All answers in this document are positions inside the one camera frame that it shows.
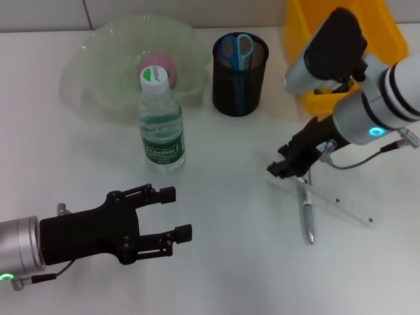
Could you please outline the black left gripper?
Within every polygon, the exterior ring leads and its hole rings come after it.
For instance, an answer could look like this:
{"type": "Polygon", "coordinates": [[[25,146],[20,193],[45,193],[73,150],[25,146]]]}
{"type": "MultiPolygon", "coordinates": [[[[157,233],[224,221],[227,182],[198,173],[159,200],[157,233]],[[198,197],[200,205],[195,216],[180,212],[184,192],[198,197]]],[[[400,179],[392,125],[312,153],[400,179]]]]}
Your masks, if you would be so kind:
{"type": "Polygon", "coordinates": [[[176,202],[173,186],[156,190],[145,184],[109,193],[99,207],[39,223],[40,247],[45,264],[54,265],[102,253],[123,265],[170,257],[173,245],[192,241],[192,225],[178,226],[160,234],[140,235],[136,209],[176,202]]]}

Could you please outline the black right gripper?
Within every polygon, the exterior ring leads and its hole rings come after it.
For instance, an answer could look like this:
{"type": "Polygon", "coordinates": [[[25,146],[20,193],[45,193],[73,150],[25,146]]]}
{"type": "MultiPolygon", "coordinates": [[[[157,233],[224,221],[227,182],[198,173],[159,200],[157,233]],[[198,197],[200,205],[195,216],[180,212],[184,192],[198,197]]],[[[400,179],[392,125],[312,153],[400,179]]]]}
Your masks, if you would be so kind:
{"type": "Polygon", "coordinates": [[[274,177],[287,179],[303,176],[318,160],[319,145],[334,140],[336,150],[341,148],[341,134],[338,132],[333,118],[319,120],[312,118],[306,126],[283,145],[278,152],[285,158],[283,161],[273,161],[266,170],[274,177]]]}

